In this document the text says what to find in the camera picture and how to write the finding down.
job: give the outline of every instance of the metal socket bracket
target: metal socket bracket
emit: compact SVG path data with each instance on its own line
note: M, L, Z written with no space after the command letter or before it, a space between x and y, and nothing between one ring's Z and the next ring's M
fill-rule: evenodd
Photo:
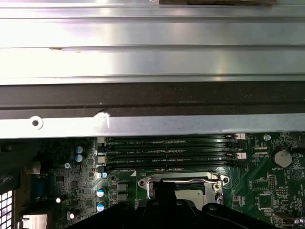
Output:
M139 187L147 190L147 198L153 199L153 182L174 182L175 184L202 184L205 188L205 203L222 204L223 186L230 182L228 176L216 172L159 173L138 181Z

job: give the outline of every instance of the black plastic frame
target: black plastic frame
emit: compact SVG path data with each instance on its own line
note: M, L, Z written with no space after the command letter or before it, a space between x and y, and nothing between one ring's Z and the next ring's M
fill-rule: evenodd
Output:
M305 82L193 82L0 87L0 119L305 113Z

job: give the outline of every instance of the metal mesh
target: metal mesh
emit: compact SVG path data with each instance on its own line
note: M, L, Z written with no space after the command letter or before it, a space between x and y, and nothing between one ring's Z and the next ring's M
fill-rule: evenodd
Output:
M11 229L12 225L13 192L9 191L0 195L0 229Z

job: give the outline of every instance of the chip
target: chip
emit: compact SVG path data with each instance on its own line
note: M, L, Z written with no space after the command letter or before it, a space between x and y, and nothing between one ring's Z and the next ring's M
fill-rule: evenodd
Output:
M87 207L92 207L93 206L93 201L90 200L90 199L86 200L86 206Z
M64 177L63 176L56 176L56 181L57 182L63 182L64 181Z
M118 184L118 191L119 192L124 192L127 191L127 184Z
M259 209L271 209L272 208L272 196L270 194L261 194L258 196L258 208Z
M128 195L125 193L119 193L118 194L118 201L119 202L125 202L128 200Z
M71 181L71 187L77 187L77 186L78 186L77 180Z
M93 166L93 160L92 160L92 159L88 159L88 161L87 161L87 165L89 165L89 166Z

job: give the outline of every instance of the green circuit board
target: green circuit board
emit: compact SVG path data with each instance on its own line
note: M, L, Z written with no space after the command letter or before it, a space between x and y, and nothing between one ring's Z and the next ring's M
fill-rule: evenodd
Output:
M59 205L57 216L55 216L58 218L55 229L59 229L96 214L99 204L102 204L104 208L118 202L128 202L135 208L144 206L147 190L141 187L139 182L150 175L214 171L229 177L229 182L223 186L225 206L281 228L283 225L275 220L274 213L285 213L295 218L303 216L305 149L299 145L300 142L292 138L290 133L242 134L238 135L237 140L235 135L232 136L234 136L233 146L231 140L228 141L230 147L226 145L226 151L229 154L221 156L218 154L221 158L220 162L212 161L211 163L212 157L209 156L204 161L200 160L197 166L193 166L189 159L180 161L171 159L171 166L166 168L142 167L141 165L149 165L151 156L161 153L159 146L162 144L170 146L166 147L166 153L179 153L173 149L178 144L183 145L180 141L183 137L178 140L159 137L155 141L150 141L149 138L134 140L119 138L119 142L125 142L119 150L115 148L118 146L116 138L105 138L102 142L95 138L50 140L46 143L43 154L45 161L52 164L52 169L48 169L48 179L45 180L48 183L48 191L40 196L44 195L44 198L56 198L63 194L68 196L68 199ZM184 144L186 145L183 147L191 146L188 148L188 153L197 155L198 147L205 145L205 142L198 142L195 139L186 141ZM152 147L146 151L146 154L150 155L144 160L141 157L143 145L146 148ZM77 154L75 149L80 146L83 152ZM125 152L124 156L123 154L119 156L120 159L115 156L118 151ZM281 157L275 158L275 152L279 151L288 151L290 156L285 157L285 154L281 154ZM82 155L82 161L77 162L76 157L79 160L79 155ZM107 159L107 155L115 157L111 161ZM122 167L115 164L111 169L103 168L101 171L101 165L106 165L108 161L122 163L120 164ZM135 164L135 168L126 166L130 164L131 166ZM102 197L97 196L97 190L103 190ZM79 217L70 219L68 213L73 208L79 208L81 214Z

